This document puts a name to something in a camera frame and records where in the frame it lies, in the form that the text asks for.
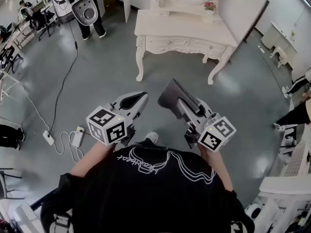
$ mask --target power strip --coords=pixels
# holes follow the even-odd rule
[[[84,128],[78,127],[76,132],[75,132],[75,135],[74,135],[74,138],[72,141],[72,145],[74,145],[76,148],[78,148],[81,144],[82,137],[84,135],[84,131],[85,131]]]
[[[49,134],[49,132],[47,130],[43,133],[43,137],[47,140],[47,142],[51,146],[53,146],[55,140],[53,139],[53,137]]]

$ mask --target table drawer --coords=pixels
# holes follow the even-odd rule
[[[188,47],[191,38],[182,36],[146,36],[146,44],[154,46],[172,46],[179,45]]]
[[[225,50],[224,45],[220,45],[211,41],[205,41],[201,39],[192,38],[190,41],[190,47],[202,48],[209,51],[223,52]]]

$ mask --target white stool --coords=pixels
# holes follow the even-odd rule
[[[274,49],[270,58],[272,58],[277,52],[279,53],[280,59],[281,59],[277,64],[277,68],[279,68],[281,65],[285,65],[288,61],[287,61],[287,55],[281,47],[277,47],[276,49]]]

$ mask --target black sleeve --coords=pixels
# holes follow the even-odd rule
[[[225,191],[225,196],[227,198],[227,209],[231,220],[231,232],[253,233],[255,231],[254,222],[245,214],[235,191]]]
[[[74,195],[82,180],[83,178],[69,173],[60,176],[58,188],[42,204],[40,218],[45,232],[50,231],[50,225],[54,222],[54,214],[60,215],[72,209]]]

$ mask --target white vanity table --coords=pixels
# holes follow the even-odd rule
[[[137,81],[143,78],[142,59],[146,50],[155,54],[173,50],[201,53],[203,63],[208,58],[219,59],[208,77],[208,84],[213,84],[214,75],[225,66],[238,44],[218,12],[210,15],[211,11],[205,10],[204,4],[209,1],[218,5],[218,0],[153,0],[151,10],[138,11]]]

